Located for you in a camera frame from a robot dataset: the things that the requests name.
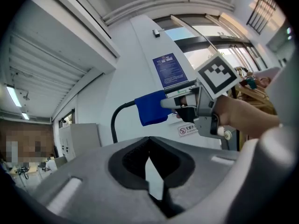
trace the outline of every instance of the red prohibition sign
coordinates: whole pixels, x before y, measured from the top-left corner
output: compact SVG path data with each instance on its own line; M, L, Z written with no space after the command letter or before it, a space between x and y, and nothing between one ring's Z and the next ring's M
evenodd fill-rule
M185 130L184 128L181 128L181 129L179 130L179 132L180 132L181 134L184 134L184 133L186 133L186 130Z

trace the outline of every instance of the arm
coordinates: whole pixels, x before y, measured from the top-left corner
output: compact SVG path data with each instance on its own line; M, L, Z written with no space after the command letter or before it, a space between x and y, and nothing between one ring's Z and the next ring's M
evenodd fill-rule
M218 114L220 125L229 125L244 132L252 138L259 138L267 129L279 125L276 115L267 114L245 101L220 96L217 99L215 113Z

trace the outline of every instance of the white cabinet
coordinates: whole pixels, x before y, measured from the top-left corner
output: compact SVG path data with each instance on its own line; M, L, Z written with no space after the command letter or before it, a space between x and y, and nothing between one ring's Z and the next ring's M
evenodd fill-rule
M62 153L67 161L74 159L84 151L100 147L96 124L70 124L59 129Z

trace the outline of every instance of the ceiling light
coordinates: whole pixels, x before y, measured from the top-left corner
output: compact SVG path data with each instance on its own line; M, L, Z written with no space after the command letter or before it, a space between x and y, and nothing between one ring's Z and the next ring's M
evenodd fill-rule
M15 89L14 89L14 87L12 87L12 86L7 86L6 88L7 88L7 91L8 91L8 93L9 93L11 99L13 100L14 104L15 104L16 106L18 106L18 107L22 107L22 105L20 104L20 102L19 102L19 100L18 100L18 97L17 97L17 95L16 95L16 93L15 93Z
M22 113L22 115L23 115L24 119L27 119L27 120L29 119L29 117L26 113Z

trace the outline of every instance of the warning sticker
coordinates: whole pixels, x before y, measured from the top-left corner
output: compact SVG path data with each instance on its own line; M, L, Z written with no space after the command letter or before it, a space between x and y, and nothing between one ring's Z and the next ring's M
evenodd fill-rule
M197 131L198 130L197 130L195 124L193 124L193 123L190 123L190 124L187 124L187 125L184 125L184 126L181 126L178 128L178 134L180 137L195 133Z

